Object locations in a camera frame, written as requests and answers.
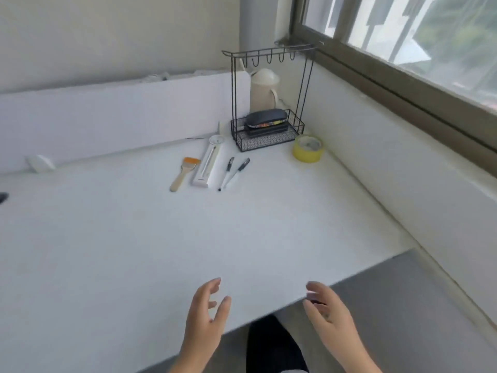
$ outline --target paintbrush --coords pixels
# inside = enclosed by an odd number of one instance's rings
[[[174,182],[171,184],[171,187],[169,190],[171,192],[176,192],[181,186],[181,183],[183,182],[183,179],[185,178],[185,175],[187,175],[190,171],[195,169],[196,165],[200,163],[200,160],[192,157],[185,157],[183,160],[183,164],[181,165],[181,172],[177,176],[177,178],[174,180]]]

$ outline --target metal rack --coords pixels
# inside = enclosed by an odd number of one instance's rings
[[[251,51],[242,51],[242,52],[228,52],[222,51],[225,56],[231,58],[231,106],[232,106],[232,120],[231,120],[231,135],[233,136],[234,141],[236,142],[238,148],[241,152],[246,152],[248,150],[268,147],[271,145],[286,143],[288,141],[292,141],[298,135],[301,135],[304,132],[304,123],[302,122],[302,112],[304,110],[304,105],[307,97],[307,90],[309,89],[309,82],[311,80],[311,73],[314,67],[314,50],[316,47],[313,44],[301,44],[295,46],[282,46],[282,47],[272,47],[265,49],[253,49]],[[288,55],[291,61],[295,60],[295,56],[297,53],[303,53],[305,56],[304,62],[304,70],[302,73],[302,81],[300,83],[299,89],[299,97],[297,100],[297,106],[295,111],[290,109],[286,110],[289,128],[285,132],[266,135],[266,136],[258,136],[258,137],[249,137],[245,132],[245,117],[238,117],[237,111],[237,61],[241,61],[244,65],[244,68],[247,68],[249,59],[252,61],[252,65],[254,67],[259,66],[261,62],[261,58],[265,57],[262,60],[263,62],[267,62],[270,64],[273,59],[277,57],[278,62],[283,62],[285,60],[285,56]],[[308,65],[308,61],[310,61],[310,68],[307,71],[307,81],[306,78],[306,69]],[[302,90],[305,84],[305,92],[302,96]]]

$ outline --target marker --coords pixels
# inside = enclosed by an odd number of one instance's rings
[[[228,184],[233,183],[233,179],[234,179],[234,178],[238,175],[238,173],[239,173],[240,171],[242,171],[243,169],[245,169],[245,167],[249,164],[249,162],[250,162],[250,158],[247,158],[247,159],[245,160],[245,162],[244,162],[244,163],[242,163],[242,165],[238,168],[238,170],[237,170],[237,172],[235,173],[235,175],[233,175],[233,176],[230,178],[230,180],[226,182],[226,184],[224,185],[223,189],[226,189],[226,188],[227,188],[227,186],[228,186]]]
[[[231,170],[231,165],[233,164],[233,160],[235,159],[235,157],[231,157],[230,158],[230,161],[228,162],[228,167],[226,168],[226,174],[224,174],[224,178],[223,178],[223,181],[221,182],[221,185],[219,186],[218,188],[218,191],[221,191],[222,188],[223,188],[223,185],[224,185],[224,181],[226,180],[226,178],[228,177],[228,173],[230,172]]]

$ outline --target black pants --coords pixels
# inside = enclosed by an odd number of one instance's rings
[[[246,373],[281,373],[284,370],[309,372],[299,346],[274,315],[250,325]]]

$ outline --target tape roll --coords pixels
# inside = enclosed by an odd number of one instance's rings
[[[300,135],[293,144],[293,156],[302,162],[313,163],[321,159],[323,142],[311,135]]]

